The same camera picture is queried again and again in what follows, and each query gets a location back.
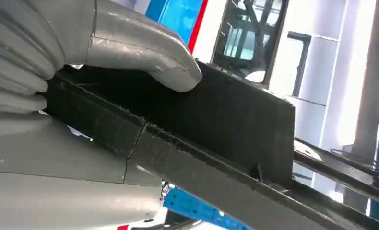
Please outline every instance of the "blue panel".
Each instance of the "blue panel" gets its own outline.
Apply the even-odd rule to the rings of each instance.
[[[167,3],[168,0],[152,0],[147,8],[146,16],[156,22],[160,22]]]
[[[174,30],[188,44],[202,2],[203,0],[152,0],[146,16]]]
[[[169,0],[160,23],[177,32],[188,44],[202,2],[203,0]]]
[[[216,208],[177,188],[171,189],[165,196],[164,207],[188,218],[209,222],[222,228],[252,230],[228,215],[221,216]]]

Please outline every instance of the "red stripe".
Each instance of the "red stripe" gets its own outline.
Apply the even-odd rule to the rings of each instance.
[[[194,29],[192,30],[191,38],[188,41],[188,49],[191,53],[194,51],[195,43],[197,42],[198,33],[200,32],[201,23],[203,20],[203,15],[205,14],[206,5],[208,4],[208,0],[203,0],[200,13],[198,14],[197,21],[195,22]]]
[[[127,230],[127,229],[129,229],[129,226],[125,225],[125,226],[118,227],[116,230]]]

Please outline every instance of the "glass pane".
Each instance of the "glass pane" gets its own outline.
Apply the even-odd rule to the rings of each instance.
[[[267,70],[278,33],[284,0],[230,0],[213,63],[257,81]]]

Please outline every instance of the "black frame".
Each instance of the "black frame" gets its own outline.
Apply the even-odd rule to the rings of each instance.
[[[301,53],[300,63],[298,65],[296,81],[294,83],[294,89],[293,89],[293,94],[292,94],[293,96],[298,97],[300,94],[301,83],[304,76],[305,64],[307,62],[308,50],[309,50],[309,45],[311,44],[312,36],[290,31],[288,32],[287,37],[303,42],[303,51]]]
[[[260,86],[262,86],[264,88],[268,88],[269,83],[270,83],[270,78],[272,75],[272,69],[274,66],[274,60],[275,60],[275,56],[277,53],[277,48],[279,45],[280,37],[282,34],[282,29],[283,29],[283,25],[284,25],[284,21],[285,21],[285,15],[286,15],[286,11],[288,8],[288,4],[289,4],[289,0],[283,0],[282,5],[281,5],[281,9],[280,9],[279,19],[277,20],[277,23],[274,27],[268,26],[268,25],[265,26],[265,34],[271,33],[270,34],[271,38],[267,44],[267,46],[270,46],[270,47],[267,49],[271,50],[272,52],[271,52],[271,56],[266,60],[267,66],[264,69],[266,72],[265,76],[264,76],[264,80],[263,80],[263,82],[261,82],[259,84]],[[238,13],[239,13],[239,11],[244,11],[245,15],[248,14],[247,10],[241,10],[241,9],[237,8],[236,6],[234,6],[233,1],[231,1],[231,0],[227,1],[225,12],[224,12],[224,17],[223,17],[223,22],[221,24],[221,28],[219,30],[219,33],[217,35],[217,39],[215,42],[215,50],[214,50],[214,53],[212,56],[211,64],[214,66],[217,66],[218,67],[217,69],[223,68],[223,69],[228,70],[229,72],[237,75],[238,77],[245,78],[246,76],[244,76],[244,74],[242,72],[237,71],[238,68],[227,68],[225,66],[222,66],[222,64],[220,65],[219,64],[220,61],[218,61],[219,56],[223,56],[223,51],[225,49],[226,40],[227,40],[227,37],[225,39],[221,39],[221,40],[219,38],[220,38],[220,36],[222,36],[222,33],[225,35],[228,34],[228,32],[230,30],[230,25],[228,25],[227,22],[230,19],[229,17],[231,17],[233,15],[233,11],[236,11]],[[233,57],[228,57],[226,59],[227,59],[227,62],[229,63],[230,66],[232,65],[232,63],[235,63],[236,65],[238,65],[239,61],[240,61],[240,59],[233,58]]]

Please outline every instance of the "white wall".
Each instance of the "white wall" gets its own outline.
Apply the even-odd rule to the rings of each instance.
[[[358,21],[360,2],[360,0],[348,2],[345,24],[353,26],[345,26],[342,31],[321,142],[321,146],[326,150],[329,150],[330,148],[342,148],[341,143],[338,141],[338,125],[341,118],[341,111],[343,110],[342,99],[344,98],[348,84],[350,61],[354,53],[354,25],[356,25]]]
[[[192,52],[192,55],[201,62],[211,62],[213,49],[216,39],[218,38],[222,17],[225,11],[225,5],[225,0],[209,0],[206,5],[197,42]]]
[[[296,106],[296,137],[317,146],[322,135],[345,5],[346,0],[291,0],[270,82],[270,90],[282,95],[283,84],[290,78],[284,66],[292,61],[287,60],[290,55],[285,47],[288,31],[311,35],[298,96],[304,101],[290,101]]]

